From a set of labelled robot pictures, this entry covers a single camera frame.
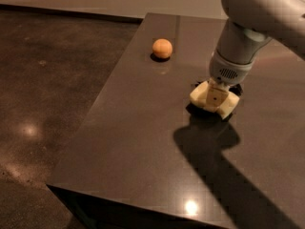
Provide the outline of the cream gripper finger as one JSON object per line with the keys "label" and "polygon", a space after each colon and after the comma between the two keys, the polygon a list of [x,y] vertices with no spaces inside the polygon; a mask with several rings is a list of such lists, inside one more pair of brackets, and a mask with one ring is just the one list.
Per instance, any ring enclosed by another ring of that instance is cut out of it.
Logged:
{"label": "cream gripper finger", "polygon": [[218,83],[211,78],[208,83],[205,109],[209,112],[215,113],[228,97],[229,89],[230,87],[225,83]]}

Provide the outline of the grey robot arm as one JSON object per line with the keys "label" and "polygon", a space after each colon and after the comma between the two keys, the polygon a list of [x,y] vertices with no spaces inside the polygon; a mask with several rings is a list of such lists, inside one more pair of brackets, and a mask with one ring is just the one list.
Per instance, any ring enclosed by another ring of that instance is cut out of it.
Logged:
{"label": "grey robot arm", "polygon": [[216,112],[232,97],[229,89],[251,69],[255,55],[275,39],[305,55],[305,0],[221,0],[228,20],[210,63],[205,109]]}

